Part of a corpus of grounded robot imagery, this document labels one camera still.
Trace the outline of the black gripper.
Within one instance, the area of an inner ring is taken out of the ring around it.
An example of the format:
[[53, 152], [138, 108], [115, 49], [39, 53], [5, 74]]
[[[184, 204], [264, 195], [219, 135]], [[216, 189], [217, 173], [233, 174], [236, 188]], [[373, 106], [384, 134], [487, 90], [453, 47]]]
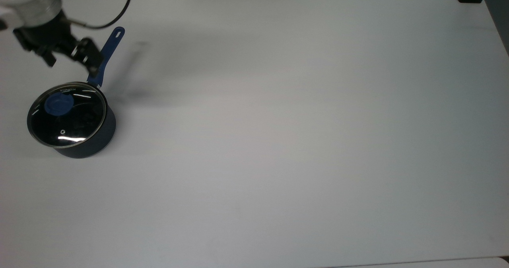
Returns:
[[91, 38], [76, 40], [65, 14], [58, 14], [43, 25], [13, 29], [13, 34], [25, 51], [34, 52], [49, 67], [56, 63], [55, 52], [80, 62], [91, 76], [98, 75], [104, 61], [103, 54]]

